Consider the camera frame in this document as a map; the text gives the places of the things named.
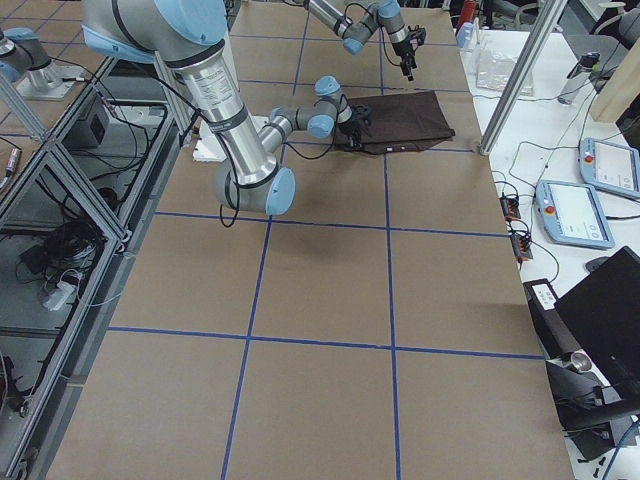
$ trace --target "red object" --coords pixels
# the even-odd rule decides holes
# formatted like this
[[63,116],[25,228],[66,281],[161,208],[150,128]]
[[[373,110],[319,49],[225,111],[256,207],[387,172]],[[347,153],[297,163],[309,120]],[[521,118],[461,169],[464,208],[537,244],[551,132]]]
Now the red object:
[[458,24],[456,25],[456,33],[458,33],[462,25],[473,20],[473,15],[476,13],[476,3],[478,2],[465,0],[464,5],[462,5],[460,17],[458,18]]

